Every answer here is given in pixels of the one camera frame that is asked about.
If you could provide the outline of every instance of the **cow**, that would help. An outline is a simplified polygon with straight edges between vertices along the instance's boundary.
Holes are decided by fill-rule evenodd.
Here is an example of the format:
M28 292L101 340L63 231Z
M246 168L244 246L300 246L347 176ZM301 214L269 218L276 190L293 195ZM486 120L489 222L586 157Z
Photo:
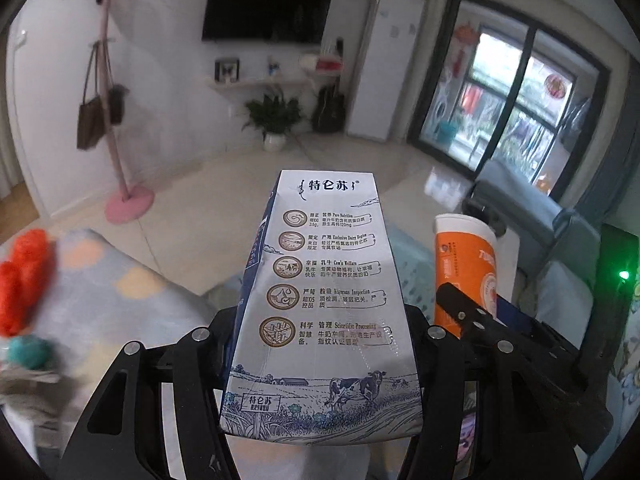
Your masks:
M380 392L380 383L386 372L369 372L369 377L363 379L331 379L329 382L329 398L324 403L331 405L331 411L342 411L348 400L366 400L368 406L375 406L373 402Z

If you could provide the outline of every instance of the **sliding glass door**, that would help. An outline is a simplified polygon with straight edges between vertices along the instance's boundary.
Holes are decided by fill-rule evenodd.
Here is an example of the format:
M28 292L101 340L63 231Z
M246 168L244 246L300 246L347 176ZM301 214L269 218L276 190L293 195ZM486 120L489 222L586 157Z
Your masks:
M593 134L604 67L485 0L450 0L442 27L411 142L471 178L499 158L559 196Z

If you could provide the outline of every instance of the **guitar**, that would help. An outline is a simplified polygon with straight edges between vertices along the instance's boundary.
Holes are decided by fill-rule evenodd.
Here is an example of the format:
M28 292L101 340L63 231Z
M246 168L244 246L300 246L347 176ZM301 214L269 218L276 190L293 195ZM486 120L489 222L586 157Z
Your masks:
M344 41L338 38L336 52L342 57ZM333 134L344 129L347 118L344 94L340 93L340 76L333 85L323 86L318 95L318 105L311 116L311 125L315 132Z

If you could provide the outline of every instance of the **potted plant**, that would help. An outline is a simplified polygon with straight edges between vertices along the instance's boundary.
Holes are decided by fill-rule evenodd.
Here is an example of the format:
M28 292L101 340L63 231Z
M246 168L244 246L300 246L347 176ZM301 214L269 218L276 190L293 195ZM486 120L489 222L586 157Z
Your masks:
M267 152L279 152L287 142L286 133L303 116L298 99L285 99L281 89L264 94L262 101L252 100L244 104L249 120L242 127L254 126L262 130L263 147Z

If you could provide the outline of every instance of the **white milk box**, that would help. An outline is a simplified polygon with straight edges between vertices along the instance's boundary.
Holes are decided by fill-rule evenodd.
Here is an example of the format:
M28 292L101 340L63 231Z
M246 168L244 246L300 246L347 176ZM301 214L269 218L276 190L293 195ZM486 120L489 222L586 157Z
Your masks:
M226 433L326 445L420 433L414 352L371 173L280 173L230 352Z

